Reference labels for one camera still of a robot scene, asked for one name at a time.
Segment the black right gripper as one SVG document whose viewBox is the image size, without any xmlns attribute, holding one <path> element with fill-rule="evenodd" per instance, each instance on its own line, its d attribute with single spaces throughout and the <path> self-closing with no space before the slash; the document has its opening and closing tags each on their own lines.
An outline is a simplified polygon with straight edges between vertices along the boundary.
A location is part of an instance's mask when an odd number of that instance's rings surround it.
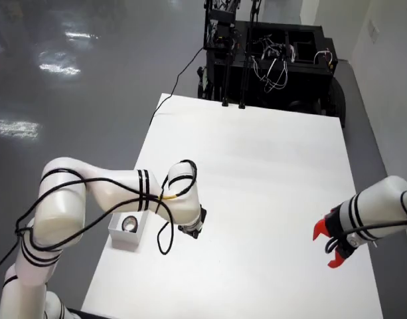
<svg viewBox="0 0 407 319">
<path fill-rule="evenodd" d="M 320 235 L 327 235 L 327 230 L 330 240 L 325 245 L 325 252 L 330 253 L 335 251 L 334 259 L 328 262 L 328 267 L 338 268 L 345 259 L 349 258 L 356 248 L 348 243 L 347 237 L 343 234 L 344 228 L 340 220 L 340 212 L 342 205 L 334 207 L 325 218 L 318 220 L 313 228 L 313 240 Z"/>
</svg>

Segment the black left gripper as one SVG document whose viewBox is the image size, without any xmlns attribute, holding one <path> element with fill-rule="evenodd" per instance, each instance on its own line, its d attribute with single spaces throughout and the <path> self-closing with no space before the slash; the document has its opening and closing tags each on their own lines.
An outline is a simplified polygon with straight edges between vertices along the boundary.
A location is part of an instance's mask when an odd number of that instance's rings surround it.
<svg viewBox="0 0 407 319">
<path fill-rule="evenodd" d="M 203 224 L 206 219 L 206 214 L 207 214 L 207 210 L 201 206 L 199 218 L 192 225 L 185 225 L 185 226 L 183 225 L 182 232 L 184 234 L 191 236 L 194 239 L 197 239 L 203 229 Z"/>
</svg>

